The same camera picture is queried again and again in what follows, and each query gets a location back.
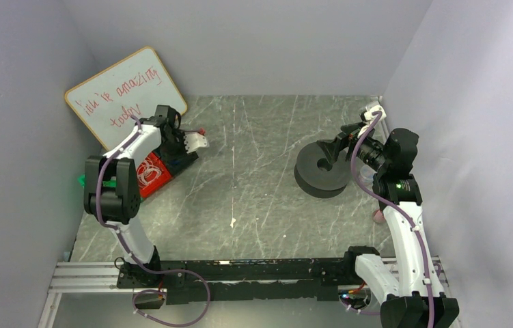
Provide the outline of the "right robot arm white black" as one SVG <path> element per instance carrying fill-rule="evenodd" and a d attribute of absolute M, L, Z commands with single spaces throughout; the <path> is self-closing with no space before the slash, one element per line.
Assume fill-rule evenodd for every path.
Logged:
<path fill-rule="evenodd" d="M 318 140 L 321 157 L 330 164 L 346 150 L 351 165 L 360 159 L 376 173 L 372 188 L 362 186 L 378 200 L 391 232 L 397 275 L 376 254 L 359 254 L 355 273 L 378 302 L 382 327 L 451 327 L 460 308 L 448 297 L 430 255 L 423 223 L 423 199 L 412 175 L 419 137 L 405 128 L 390 132 L 385 143 L 372 139 L 372 129 L 349 124 L 334 139 Z"/>

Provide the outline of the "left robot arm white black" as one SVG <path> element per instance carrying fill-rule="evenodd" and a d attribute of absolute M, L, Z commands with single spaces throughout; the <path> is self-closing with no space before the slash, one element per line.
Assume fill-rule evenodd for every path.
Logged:
<path fill-rule="evenodd" d="M 161 272 L 161 260 L 137 218 L 142 198 L 137 168 L 152 156 L 166 170 L 159 183 L 164 186 L 197 160 L 198 155 L 186 149 L 180 122 L 179 112 L 159 105 L 154 115 L 136 118 L 131 132 L 114 149 L 85 162 L 85 212 L 117 238 L 130 274 L 144 279 Z"/>

